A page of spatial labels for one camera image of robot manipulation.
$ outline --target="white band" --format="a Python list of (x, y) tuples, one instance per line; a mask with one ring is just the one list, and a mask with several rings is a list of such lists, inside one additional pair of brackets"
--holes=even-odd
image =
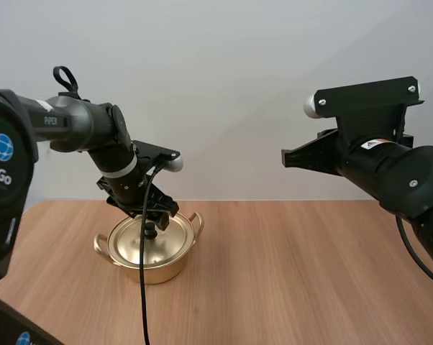
[(130, 173), (137, 166), (137, 156), (133, 155), (133, 160), (126, 166), (124, 169), (115, 171), (115, 172), (104, 172), (100, 170), (100, 173), (105, 178), (121, 178), (122, 176)]

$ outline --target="pot lid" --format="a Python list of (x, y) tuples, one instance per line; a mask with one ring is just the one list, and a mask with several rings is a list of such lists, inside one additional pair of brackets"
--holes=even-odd
[[(108, 238), (111, 258), (126, 267), (138, 268), (140, 264), (140, 229), (142, 216), (127, 217), (118, 223)], [(154, 239), (145, 238), (143, 263), (145, 270), (169, 265), (180, 259), (191, 248), (194, 232), (191, 222), (177, 213), (170, 218), (165, 231), (155, 228)]]

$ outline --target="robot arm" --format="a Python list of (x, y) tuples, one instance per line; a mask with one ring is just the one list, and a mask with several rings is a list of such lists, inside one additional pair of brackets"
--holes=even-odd
[[(70, 83), (61, 78), (61, 70)], [(47, 101), (0, 90), (0, 279), (6, 274), (38, 160), (36, 142), (48, 140), (59, 152), (87, 151), (102, 175), (97, 185), (109, 194), (107, 202), (131, 217), (142, 213), (148, 170), (183, 167), (180, 152), (132, 141), (118, 106), (82, 100), (67, 68), (56, 67), (54, 76), (68, 92)], [(165, 229), (178, 204), (154, 185), (149, 195), (147, 220)]]
[(433, 259), (433, 146), (413, 149), (413, 137), (404, 135), (406, 108), (421, 103), (413, 77), (319, 90), (305, 112), (317, 119), (335, 117), (337, 129), (283, 150), (282, 157), (286, 167), (339, 175), (356, 184), (398, 217), (399, 229), (400, 218), (408, 221)]

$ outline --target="white wall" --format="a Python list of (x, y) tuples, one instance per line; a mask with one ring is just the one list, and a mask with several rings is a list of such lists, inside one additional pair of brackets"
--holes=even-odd
[[(303, 115), (318, 88), (414, 75), (427, 102), (407, 131), (433, 144), (433, 1), (0, 1), (0, 88), (54, 96), (54, 65), (120, 105), (132, 138), (182, 152), (158, 176), (177, 199), (364, 198), (281, 164), (334, 125)], [(98, 178), (87, 154), (41, 147), (31, 199), (104, 198)]]

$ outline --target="lid knob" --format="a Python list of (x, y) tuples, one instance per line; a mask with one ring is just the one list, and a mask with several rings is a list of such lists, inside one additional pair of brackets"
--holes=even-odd
[(158, 232), (155, 229), (154, 223), (151, 221), (148, 221), (145, 224), (145, 238), (146, 239), (155, 239), (158, 235)]

